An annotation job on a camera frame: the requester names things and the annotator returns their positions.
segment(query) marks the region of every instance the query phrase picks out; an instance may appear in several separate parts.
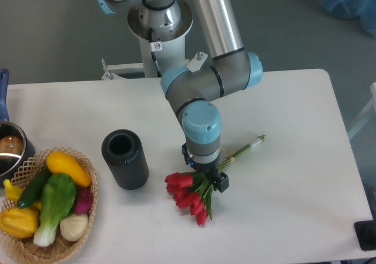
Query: garlic bulb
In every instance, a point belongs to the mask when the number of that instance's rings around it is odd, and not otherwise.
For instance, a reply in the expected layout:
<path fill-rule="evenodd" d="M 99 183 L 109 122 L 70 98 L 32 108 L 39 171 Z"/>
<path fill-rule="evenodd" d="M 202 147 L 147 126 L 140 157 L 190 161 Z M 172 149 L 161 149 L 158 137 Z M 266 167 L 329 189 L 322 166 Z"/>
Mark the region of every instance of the garlic bulb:
<path fill-rule="evenodd" d="M 60 231 L 66 240 L 75 242 L 78 240 L 88 225 L 86 214 L 72 214 L 60 222 Z"/>

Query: tulip bouquet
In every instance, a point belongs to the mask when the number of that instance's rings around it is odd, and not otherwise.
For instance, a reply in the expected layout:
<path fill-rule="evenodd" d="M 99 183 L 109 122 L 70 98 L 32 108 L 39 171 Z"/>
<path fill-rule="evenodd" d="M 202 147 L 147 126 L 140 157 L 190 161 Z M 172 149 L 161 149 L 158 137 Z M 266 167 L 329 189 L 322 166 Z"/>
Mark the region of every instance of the tulip bouquet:
<path fill-rule="evenodd" d="M 219 163 L 218 171 L 223 172 L 236 158 L 247 150 L 264 141 L 266 135 L 259 136 L 254 142 L 242 147 L 234 154 Z M 173 173 L 164 180 L 167 183 L 167 192 L 173 194 L 173 199 L 180 209 L 190 207 L 191 215 L 196 217 L 198 225 L 204 225 L 207 217 L 212 217 L 213 185 L 204 173 L 193 171 L 186 173 Z"/>

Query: bok choy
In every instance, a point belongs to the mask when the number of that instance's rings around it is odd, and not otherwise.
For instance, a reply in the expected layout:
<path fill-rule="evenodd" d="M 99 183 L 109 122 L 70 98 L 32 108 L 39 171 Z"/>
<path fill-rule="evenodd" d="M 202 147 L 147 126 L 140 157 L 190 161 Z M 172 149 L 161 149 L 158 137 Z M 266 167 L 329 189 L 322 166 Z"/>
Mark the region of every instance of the bok choy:
<path fill-rule="evenodd" d="M 42 191 L 41 225 L 34 234 L 34 243 L 49 246 L 56 237 L 56 230 L 72 208 L 76 197 L 76 185 L 67 174 L 51 176 Z"/>

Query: gray floor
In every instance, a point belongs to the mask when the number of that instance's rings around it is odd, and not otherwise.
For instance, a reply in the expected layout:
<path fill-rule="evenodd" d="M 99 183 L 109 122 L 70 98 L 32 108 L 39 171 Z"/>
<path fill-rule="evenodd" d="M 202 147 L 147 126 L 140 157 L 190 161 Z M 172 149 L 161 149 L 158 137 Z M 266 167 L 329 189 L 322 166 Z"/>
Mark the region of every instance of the gray floor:
<path fill-rule="evenodd" d="M 244 46 L 265 71 L 322 68 L 333 83 L 345 126 L 370 100 L 376 39 L 359 20 L 337 20 L 319 0 L 231 0 Z M 0 67 L 11 83 L 98 80 L 107 64 L 141 62 L 127 28 L 129 4 L 102 13 L 96 0 L 0 0 Z M 195 22 L 187 57 L 207 46 Z M 376 117 L 351 141 L 365 189 L 376 188 Z"/>

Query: green cucumber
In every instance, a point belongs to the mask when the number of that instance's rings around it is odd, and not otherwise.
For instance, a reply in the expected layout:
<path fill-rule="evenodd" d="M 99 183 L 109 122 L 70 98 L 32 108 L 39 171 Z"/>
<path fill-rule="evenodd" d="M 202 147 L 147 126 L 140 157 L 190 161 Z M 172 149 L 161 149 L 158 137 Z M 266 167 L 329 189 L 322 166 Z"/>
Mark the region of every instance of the green cucumber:
<path fill-rule="evenodd" d="M 41 198 L 42 190 L 47 180 L 52 176 L 47 165 L 43 165 L 42 169 L 34 176 L 34 178 L 26 185 L 25 189 L 17 200 L 19 209 L 29 207 Z"/>

